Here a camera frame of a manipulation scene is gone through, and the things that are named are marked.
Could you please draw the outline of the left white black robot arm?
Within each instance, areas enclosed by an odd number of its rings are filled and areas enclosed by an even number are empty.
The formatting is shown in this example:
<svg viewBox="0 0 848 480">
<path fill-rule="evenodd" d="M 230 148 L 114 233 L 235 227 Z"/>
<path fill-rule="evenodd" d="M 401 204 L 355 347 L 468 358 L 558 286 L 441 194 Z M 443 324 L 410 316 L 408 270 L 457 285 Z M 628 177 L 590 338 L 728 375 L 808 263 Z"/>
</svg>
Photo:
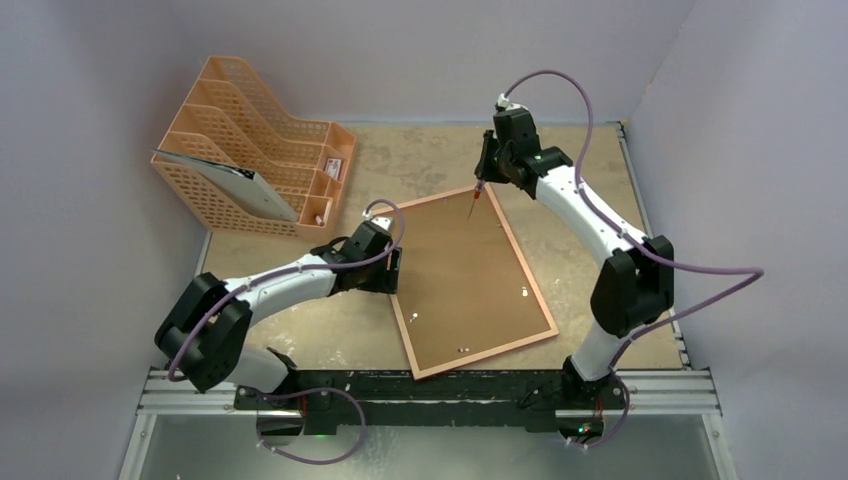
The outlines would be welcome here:
<svg viewBox="0 0 848 480">
<path fill-rule="evenodd" d="M 349 290 L 395 293 L 402 250 L 391 225 L 386 216 L 365 220 L 352 235 L 260 274 L 194 277 L 154 336 L 171 362 L 170 379 L 186 379 L 200 392 L 232 383 L 258 390 L 272 408 L 292 405 L 298 395 L 293 361 L 271 348 L 247 346 L 248 332 L 307 301 Z"/>
</svg>

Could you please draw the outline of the pink picture frame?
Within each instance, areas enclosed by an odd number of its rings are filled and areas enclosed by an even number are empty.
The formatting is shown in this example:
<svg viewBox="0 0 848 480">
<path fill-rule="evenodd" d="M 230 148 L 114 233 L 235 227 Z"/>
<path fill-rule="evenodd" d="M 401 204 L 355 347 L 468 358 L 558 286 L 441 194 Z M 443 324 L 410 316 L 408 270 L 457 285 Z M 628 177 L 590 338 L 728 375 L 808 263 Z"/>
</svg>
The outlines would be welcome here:
<svg viewBox="0 0 848 480">
<path fill-rule="evenodd" d="M 408 370 L 421 380 L 560 335 L 491 187 L 466 219 L 473 189 L 399 204 L 398 290 L 388 297 L 387 327 L 368 344 L 367 368 Z"/>
</svg>

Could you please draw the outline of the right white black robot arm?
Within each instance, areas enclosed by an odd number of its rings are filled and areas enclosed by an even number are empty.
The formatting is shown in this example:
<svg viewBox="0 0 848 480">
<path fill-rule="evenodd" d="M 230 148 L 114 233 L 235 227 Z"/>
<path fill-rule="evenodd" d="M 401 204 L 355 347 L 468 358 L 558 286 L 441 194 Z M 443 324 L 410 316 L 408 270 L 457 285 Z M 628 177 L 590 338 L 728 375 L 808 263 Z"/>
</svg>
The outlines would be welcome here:
<svg viewBox="0 0 848 480">
<path fill-rule="evenodd" d="M 479 183 L 512 184 L 554 212 L 599 267 L 590 297 L 594 322 L 563 365 L 561 392 L 576 407 L 596 399 L 627 346 L 674 303 L 672 243 L 650 238 L 609 207 L 558 147 L 540 143 L 531 113 L 499 107 L 483 134 Z"/>
</svg>

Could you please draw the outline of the blue red screwdriver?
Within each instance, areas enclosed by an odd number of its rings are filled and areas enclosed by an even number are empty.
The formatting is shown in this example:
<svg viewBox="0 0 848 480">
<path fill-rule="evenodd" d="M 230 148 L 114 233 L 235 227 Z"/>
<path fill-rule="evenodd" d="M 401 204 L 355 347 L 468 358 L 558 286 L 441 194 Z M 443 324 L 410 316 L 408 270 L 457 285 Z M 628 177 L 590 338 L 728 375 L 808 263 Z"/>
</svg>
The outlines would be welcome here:
<svg viewBox="0 0 848 480">
<path fill-rule="evenodd" d="M 467 219 L 467 220 L 469 220 L 469 219 L 471 218 L 471 216 L 472 216 L 472 214 L 473 214 L 473 212 L 474 212 L 474 209 L 475 209 L 476 203 L 477 203 L 478 199 L 479 199 L 479 198 L 480 198 L 480 196 L 481 196 L 482 190 L 483 190 L 483 185 L 482 185 L 482 184 L 477 184 L 477 185 L 474 187 L 474 189 L 473 189 L 473 193 L 472 193 L 472 200 L 471 200 L 471 204 L 470 204 L 470 207 L 469 207 L 469 210 L 468 210 L 468 214 L 467 214 L 467 217 L 466 217 L 466 219 Z"/>
</svg>

